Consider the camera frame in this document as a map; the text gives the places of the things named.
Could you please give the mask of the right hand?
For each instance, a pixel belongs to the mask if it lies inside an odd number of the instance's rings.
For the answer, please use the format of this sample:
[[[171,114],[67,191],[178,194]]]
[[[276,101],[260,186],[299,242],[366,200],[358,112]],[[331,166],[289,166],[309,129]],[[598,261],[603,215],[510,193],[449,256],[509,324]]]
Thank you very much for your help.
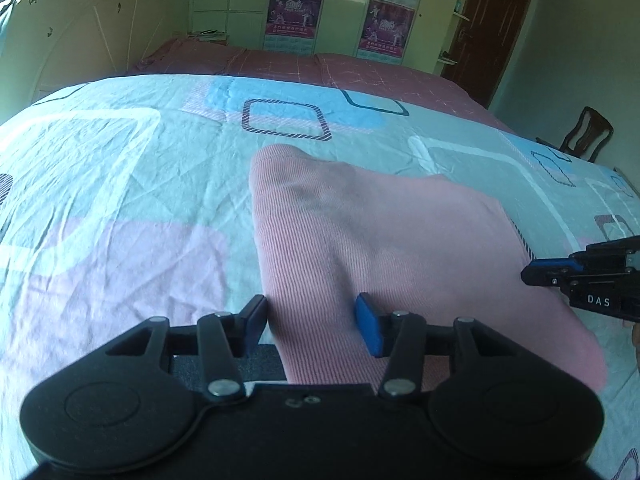
[[[640,349],[640,323],[634,323],[631,330],[631,343],[634,348],[639,351]]]

